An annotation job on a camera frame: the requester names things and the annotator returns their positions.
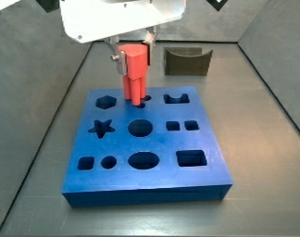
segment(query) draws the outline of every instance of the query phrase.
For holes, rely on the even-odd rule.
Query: table surface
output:
[[[165,76],[163,47],[214,50],[206,77]],[[158,44],[149,86],[196,86],[234,185],[224,201],[70,208],[61,185],[87,92],[119,88],[102,43],[65,98],[2,235],[300,235],[300,133],[236,44]]]

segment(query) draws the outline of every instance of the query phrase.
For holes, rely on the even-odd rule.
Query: small square hole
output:
[[[200,130],[197,121],[194,121],[194,120],[185,121],[185,128],[186,128],[188,131]]]
[[[178,151],[176,152],[177,163],[180,167],[206,166],[206,156],[202,150]]]
[[[94,157],[86,156],[79,158],[77,165],[78,170],[90,170],[93,169],[93,166],[94,166]]]
[[[166,122],[167,131],[180,131],[180,123],[177,121]]]

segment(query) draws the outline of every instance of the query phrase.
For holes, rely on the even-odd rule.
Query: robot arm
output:
[[[138,106],[146,96],[155,26],[182,18],[186,0],[61,0],[59,6],[65,30],[74,40],[105,39],[123,76],[125,99]],[[118,35],[138,29],[147,29],[143,43],[118,46]]]

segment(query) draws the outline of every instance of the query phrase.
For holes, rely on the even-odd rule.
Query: blue foam block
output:
[[[62,187],[71,206],[222,200],[233,184],[194,87],[91,90]]]

